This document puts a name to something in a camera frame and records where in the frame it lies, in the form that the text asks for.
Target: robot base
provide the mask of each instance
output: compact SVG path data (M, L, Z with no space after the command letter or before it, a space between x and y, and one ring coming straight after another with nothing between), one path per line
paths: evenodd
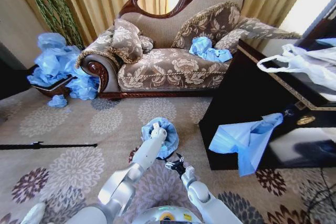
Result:
M184 207L162 206L153 207L139 214L132 224L160 223L160 220L172 221L173 223L202 223L190 210Z

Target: carpet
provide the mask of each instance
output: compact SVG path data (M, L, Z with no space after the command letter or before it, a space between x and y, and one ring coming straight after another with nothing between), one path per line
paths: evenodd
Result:
M0 143L98 147L0 151L1 224L20 223L40 201L47 204L42 223L55 224L96 202L113 171L132 160L141 126L157 116L174 123L186 164L243 223L336 223L335 194L333 202L326 191L317 194L336 182L335 168L264 169L242 178L236 170L211 171L197 125L210 98L68 99L64 108L50 108L48 100L35 89L1 100ZM141 211L161 205L183 206L200 216L178 174L162 161L155 161L136 188L132 205L115 223L131 223ZM313 199L318 204L312 207Z

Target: carved wooden frame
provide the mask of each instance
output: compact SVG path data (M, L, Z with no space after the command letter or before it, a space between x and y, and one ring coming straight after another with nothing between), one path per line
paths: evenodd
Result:
M156 15L151 14L138 6L138 0L128 0L124 6L121 8L118 17L120 18L125 13L140 13L144 16L152 18L170 18L177 13L181 12L192 0L178 0L177 5L167 14ZM215 89L204 90L204 91L149 91L149 92L103 92L109 81L109 76L107 69L103 64L92 61L88 64L88 69L99 76L100 87L99 87L99 97L101 98L111 98L111 99L122 99L122 98L142 98L142 97L202 97L202 96L213 96Z
M177 13L179 13L180 11L182 11L192 0L178 0L177 5L169 12L166 14L162 14L162 15L156 15L156 14L151 14L148 13L146 11L144 11L143 9L141 9L138 5L138 0L128 0L124 6L121 8L118 17L120 18L123 14L125 13L140 13L144 16L148 16L148 17L152 17L152 18L170 18L174 15L176 15Z

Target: floral upholstery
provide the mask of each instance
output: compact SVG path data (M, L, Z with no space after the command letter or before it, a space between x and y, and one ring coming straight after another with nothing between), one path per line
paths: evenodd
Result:
M112 37L114 34L114 26L109 27L106 31L101 33L98 38L91 43L86 49L84 49L77 58L76 68L80 67L82 60L87 55L100 55L109 58L114 62L119 69L123 64L121 58L109 51L109 47L112 44Z
M230 61L211 62L187 49L153 49L134 64L124 64L118 73L122 91L217 88Z
M243 29L234 29L225 35L219 42L216 43L216 49L228 49L231 54L237 51L239 39L244 39L249 34L248 31Z
M248 38L254 39L299 39L301 37L296 33L289 33L264 24L256 18L242 18L235 27L237 28L248 31Z
M208 37L213 45L234 29L240 17L240 9L232 2L209 7L187 20L177 33L173 48L189 49L195 37Z
M237 51L239 39L298 39L296 33L288 33L276 27L266 25L256 18L242 18L236 28L225 35L215 45L216 49L228 49L233 54Z
M143 35L140 35L139 38L141 41L142 52L148 54L154 47L154 40Z
M140 30L132 23L117 18L110 52L118 55L125 63L136 63L142 57Z

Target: blue plastic wrap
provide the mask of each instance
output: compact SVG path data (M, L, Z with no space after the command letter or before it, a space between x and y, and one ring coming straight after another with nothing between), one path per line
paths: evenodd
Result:
M239 175L255 173L273 129L282 123L281 113L265 115L261 121L220 125L209 150L238 153Z
M193 44L189 53L198 55L208 61L225 62L232 59L232 55L227 49L211 48L212 42L207 37L198 37L193 39Z
M211 46L212 42L207 37L194 38L189 53L199 56L200 54L205 53Z
M336 38L317 39L316 42L323 45L330 45L336 47Z
M81 77L71 80L66 87L71 89L70 96L72 98L92 100L97 96L98 85L98 77Z
M56 76L51 76L49 74L42 74L42 70L37 67L31 76L27 76L28 81L31 84L39 85L41 87L49 87L55 82L67 77L66 73L60 72Z
M164 159L172 154L178 147L179 136L177 134L175 126L166 118L154 118L148 124L141 128L142 141L146 141L151 138L152 130L154 129L153 123L159 122L160 127L167 131L167 138L162 145L159 154L159 158Z
M68 104L67 100L64 98L64 95L54 95L52 99L47 103L50 107L62 108Z
M70 74L76 77L67 85L71 89L72 98L87 100L97 96L99 78L92 77L81 68L75 67L80 54L78 47L66 46L65 38L57 33L39 35L37 45L42 53L35 59L39 67L27 77L31 84L48 87Z
M63 48L66 46L66 40L58 33L43 33L37 38L37 46L41 51L47 48Z

